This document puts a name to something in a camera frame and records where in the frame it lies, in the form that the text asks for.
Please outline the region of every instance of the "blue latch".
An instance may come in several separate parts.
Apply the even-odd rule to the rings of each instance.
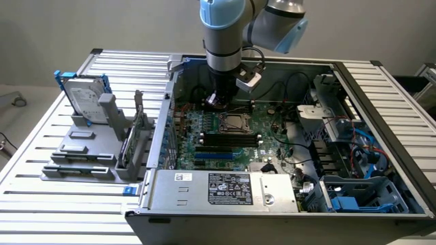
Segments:
[[[386,213],[392,208],[393,204],[382,204],[377,207],[358,207],[356,198],[353,197],[334,197],[332,199],[332,206],[336,212],[348,213]]]
[[[74,78],[77,74],[74,72],[64,72],[60,77],[61,78]]]
[[[136,187],[130,187],[130,186],[124,187],[122,196],[125,197],[136,196]]]

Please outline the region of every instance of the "white wall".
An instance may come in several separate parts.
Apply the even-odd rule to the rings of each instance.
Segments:
[[[380,60],[394,74],[436,61],[434,0],[304,4],[289,56]],[[52,72],[74,71],[93,47],[202,52],[197,0],[0,0],[0,36],[0,84],[54,85]]]

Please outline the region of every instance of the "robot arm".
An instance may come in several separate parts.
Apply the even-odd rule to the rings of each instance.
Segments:
[[[241,64],[242,46],[285,54],[305,30],[302,0],[200,0],[204,48],[214,92],[208,103],[226,104],[237,88],[250,92],[264,67]]]

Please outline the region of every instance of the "capacitor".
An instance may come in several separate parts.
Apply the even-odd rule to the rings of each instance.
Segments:
[[[268,114],[269,116],[274,115],[274,110],[269,108],[269,109],[266,110],[266,114]]]

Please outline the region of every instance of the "slotted aluminum platform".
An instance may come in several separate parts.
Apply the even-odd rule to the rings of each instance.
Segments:
[[[134,90],[144,91],[145,112],[148,117],[156,118],[168,82],[168,57],[104,50],[100,55],[88,57],[77,73],[109,76],[116,103],[126,116],[134,114]],[[436,151],[426,153],[420,149],[436,148],[436,138],[429,136],[434,132],[418,109],[380,68],[369,62],[342,62],[434,183],[436,176],[430,178],[428,170],[436,166],[426,160],[433,159],[429,154]],[[138,201],[137,197],[122,197],[125,185],[44,182],[38,178],[72,124],[70,113],[61,94],[0,173],[0,244],[140,244],[120,214],[124,203]],[[404,239],[393,244],[420,244],[420,241]]]
[[[370,63],[344,65],[429,182],[436,186],[434,121],[384,67]]]

